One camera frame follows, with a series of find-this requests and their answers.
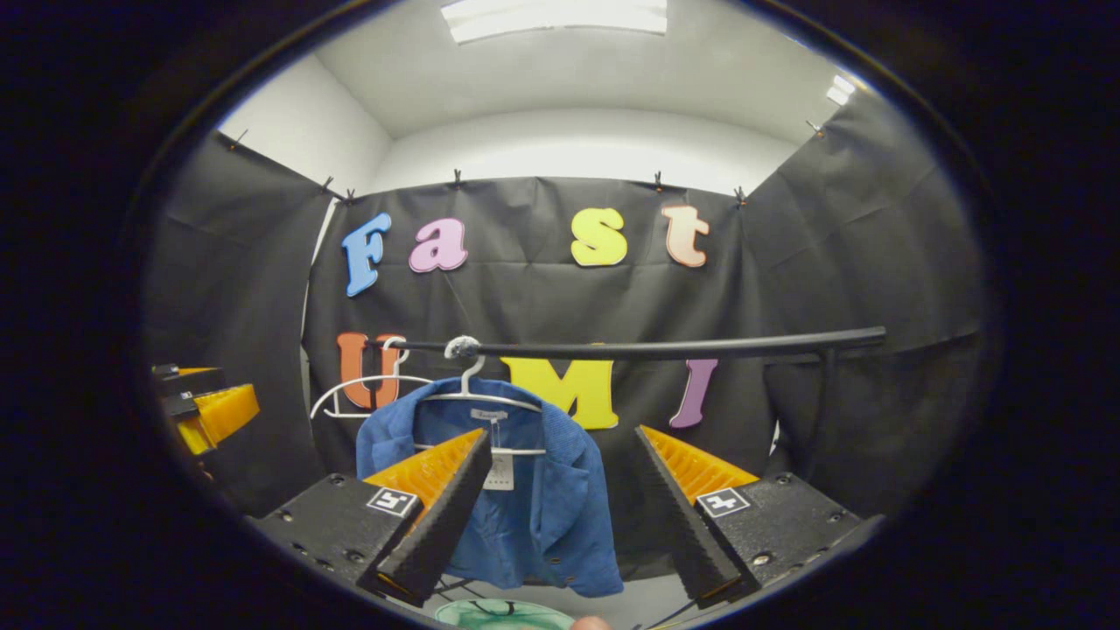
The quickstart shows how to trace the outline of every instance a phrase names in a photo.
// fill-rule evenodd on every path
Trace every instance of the white wall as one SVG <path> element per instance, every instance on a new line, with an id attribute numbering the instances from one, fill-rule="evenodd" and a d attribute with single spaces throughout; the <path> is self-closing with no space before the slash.
<path id="1" fill-rule="evenodd" d="M 392 143 L 381 124 L 308 55 L 272 77 L 218 127 L 226 136 L 330 189 L 370 193 L 370 178 Z"/>
<path id="2" fill-rule="evenodd" d="M 739 127 L 634 110 L 540 110 L 478 118 L 393 142 L 367 186 L 391 191 L 496 177 L 605 177 L 750 192 L 797 149 Z"/>

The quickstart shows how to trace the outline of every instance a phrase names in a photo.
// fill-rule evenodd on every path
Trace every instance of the foam letter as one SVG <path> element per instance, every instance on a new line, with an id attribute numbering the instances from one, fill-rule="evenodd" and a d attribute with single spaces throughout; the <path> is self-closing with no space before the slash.
<path id="1" fill-rule="evenodd" d="M 623 215 L 613 207 L 587 207 L 571 217 L 571 254 L 581 267 L 618 265 L 626 258 Z"/>
<path id="2" fill-rule="evenodd" d="M 420 228 L 420 244 L 409 256 L 409 267 L 417 274 L 427 274 L 439 267 L 450 271 L 467 260 L 463 237 L 467 229 L 458 219 L 440 219 Z"/>
<path id="3" fill-rule="evenodd" d="M 548 359 L 502 358 L 510 367 L 510 382 L 532 391 L 542 400 L 571 411 L 571 419 L 587 430 L 614 428 L 618 416 L 610 408 L 610 369 L 614 361 L 572 361 L 560 378 Z"/>
<path id="4" fill-rule="evenodd" d="M 351 274 L 351 281 L 346 285 L 347 296 L 354 297 L 377 281 L 377 271 L 373 266 L 381 262 L 382 247 L 379 232 L 388 232 L 390 225 L 392 220 L 382 212 L 343 239 L 346 265 Z"/>
<path id="5" fill-rule="evenodd" d="M 669 418 L 669 426 L 673 428 L 690 427 L 703 419 L 703 414 L 700 413 L 703 395 L 708 392 L 711 372 L 719 365 L 719 359 L 689 359 L 684 364 L 689 367 L 689 382 L 684 386 L 681 408 L 675 416 Z"/>
<path id="6" fill-rule="evenodd" d="M 673 260 L 685 267 L 702 267 L 708 257 L 697 251 L 697 233 L 707 234 L 708 223 L 697 219 L 697 209 L 691 205 L 671 205 L 661 209 L 669 217 L 669 234 L 665 237 L 665 248 Z"/>
<path id="7" fill-rule="evenodd" d="M 398 335 L 377 335 L 379 342 L 384 342 L 391 336 Z M 342 382 L 352 381 L 354 379 L 362 378 L 362 351 L 366 349 L 370 342 L 370 337 L 362 333 L 343 333 L 338 335 L 338 350 L 339 356 L 342 358 L 342 365 L 338 373 L 342 377 Z M 396 348 L 390 346 L 388 350 L 382 348 L 381 350 L 381 373 L 383 376 L 389 376 L 393 373 L 393 363 L 396 362 L 396 358 L 400 356 L 401 351 Z M 384 407 L 393 400 L 396 400 L 398 391 L 400 389 L 400 381 L 396 379 L 383 379 L 377 382 L 377 407 Z M 363 409 L 371 408 L 370 401 L 370 389 L 365 387 L 365 383 L 354 383 L 348 385 L 343 388 L 343 393 L 351 402 L 357 405 Z"/>

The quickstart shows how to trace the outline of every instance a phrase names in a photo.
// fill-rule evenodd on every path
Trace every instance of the clothing rack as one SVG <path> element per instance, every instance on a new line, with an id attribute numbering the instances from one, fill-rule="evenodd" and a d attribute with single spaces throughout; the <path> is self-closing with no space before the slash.
<path id="1" fill-rule="evenodd" d="M 883 326 L 852 328 L 829 333 L 810 333 L 772 337 L 752 337 L 718 341 L 608 343 L 608 344 L 486 344 L 470 337 L 446 342 L 395 341 L 393 348 L 402 350 L 438 351 L 450 356 L 516 356 L 530 359 L 585 359 L 672 361 L 682 359 L 718 359 L 721 356 L 790 356 L 815 354 L 821 361 L 821 385 L 818 390 L 816 418 L 808 454 L 797 466 L 797 475 L 810 481 L 816 470 L 821 453 L 832 446 L 828 409 L 836 389 L 837 352 L 880 345 L 887 337 Z"/>

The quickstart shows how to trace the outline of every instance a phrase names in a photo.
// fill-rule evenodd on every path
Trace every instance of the clothes hanger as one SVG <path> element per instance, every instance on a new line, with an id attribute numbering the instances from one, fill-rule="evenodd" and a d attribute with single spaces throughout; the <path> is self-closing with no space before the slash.
<path id="1" fill-rule="evenodd" d="M 448 342 L 447 348 L 444 349 L 444 358 L 445 359 L 451 359 L 452 355 L 454 355 L 454 351 L 457 350 L 458 348 L 460 348 L 461 345 L 464 345 L 464 343 L 473 343 L 476 346 L 478 345 L 478 341 L 475 340 L 475 339 L 473 339 L 473 337 L 468 337 L 468 336 L 455 337 L 454 340 L 451 340 L 450 342 Z M 475 364 L 472 365 L 469 369 L 467 369 L 467 371 L 463 372 L 463 378 L 460 379 L 460 385 L 459 385 L 459 391 L 451 392 L 451 393 L 437 393 L 437 395 L 432 395 L 432 396 L 429 396 L 427 398 L 423 398 L 421 401 L 423 401 L 423 400 L 478 400 L 478 401 L 482 401 L 482 402 L 497 402 L 500 405 L 512 405 L 514 407 L 521 407 L 523 409 L 529 409 L 530 411 L 536 411 L 538 414 L 541 413 L 541 408 L 540 407 L 538 407 L 536 405 L 530 404 L 530 402 L 522 402 L 521 400 L 514 400 L 512 398 L 505 398 L 505 397 L 502 397 L 502 396 L 487 396 L 487 395 L 484 395 L 484 393 L 470 393 L 470 387 L 468 385 L 468 381 L 469 381 L 470 377 L 473 377 L 473 376 L 477 374 L 479 371 L 482 371 L 483 363 L 485 363 L 485 362 L 486 362 L 486 356 L 479 354 L 478 355 L 478 360 L 475 361 Z M 497 434 L 497 432 L 500 430 L 498 421 L 500 420 L 497 420 L 496 418 L 491 419 L 491 426 L 494 429 L 492 432 L 492 435 Z M 421 450 L 423 450 L 423 448 L 431 448 L 432 447 L 429 444 L 413 444 L 412 446 L 414 446 L 417 448 L 421 448 Z M 548 453 L 548 451 L 545 451 L 543 448 L 503 448 L 503 447 L 500 447 L 500 446 L 492 446 L 491 447 L 491 453 L 493 453 L 495 455 L 543 455 L 543 454 Z"/>
<path id="2" fill-rule="evenodd" d="M 385 343 L 381 346 L 381 349 L 382 350 L 389 350 L 389 346 L 392 345 L 393 342 L 396 342 L 396 341 L 404 341 L 404 337 L 402 337 L 402 336 L 391 336 L 391 337 L 389 337 L 389 339 L 385 340 Z M 328 389 L 326 391 L 326 393 L 324 393 L 323 396 L 320 396 L 319 399 L 315 401 L 315 406 L 311 407 L 311 415 L 310 415 L 310 417 L 314 418 L 315 414 L 318 413 L 319 407 L 323 406 L 323 404 L 327 400 L 327 398 L 329 398 L 329 397 L 333 396 L 334 399 L 335 399 L 335 410 L 332 411 L 330 409 L 324 409 L 323 413 L 326 414 L 327 416 L 330 416 L 332 418 L 368 418 L 370 414 L 339 414 L 338 413 L 338 391 L 340 389 L 347 388 L 347 387 L 349 387 L 349 386 L 352 386 L 354 383 L 367 382 L 367 381 L 380 381 L 380 380 L 388 380 L 388 379 L 396 379 L 396 380 L 401 380 L 401 381 L 413 381 L 413 382 L 430 383 L 431 382 L 430 379 L 421 379 L 420 377 L 402 377 L 401 376 L 401 363 L 403 363 L 404 360 L 408 359 L 408 358 L 409 358 L 409 351 L 405 350 L 404 352 L 402 352 L 400 354 L 400 356 L 396 358 L 396 361 L 393 362 L 393 373 L 391 373 L 391 374 L 379 374 L 376 377 L 363 377 L 361 379 L 354 379 L 352 381 L 346 381 L 344 383 L 338 383 L 335 387 Z"/>

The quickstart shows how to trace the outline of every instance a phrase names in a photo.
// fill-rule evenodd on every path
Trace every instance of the jacket collar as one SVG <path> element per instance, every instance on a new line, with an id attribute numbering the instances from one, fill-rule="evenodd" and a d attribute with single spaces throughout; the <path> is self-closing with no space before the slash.
<path id="1" fill-rule="evenodd" d="M 436 393 L 459 391 L 460 379 L 450 378 L 426 385 L 403 398 L 386 410 L 395 413 L 388 418 L 386 429 L 391 439 L 411 445 L 417 405 Z M 587 436 L 582 427 L 568 414 L 541 400 L 536 395 L 505 381 L 470 379 L 470 391 L 487 396 L 501 396 L 541 408 L 541 424 L 544 434 L 545 454 L 538 461 L 533 479 L 533 506 L 530 527 L 540 552 L 544 552 L 560 539 L 584 511 L 587 500 L 590 473 L 572 464 L 587 450 Z"/>

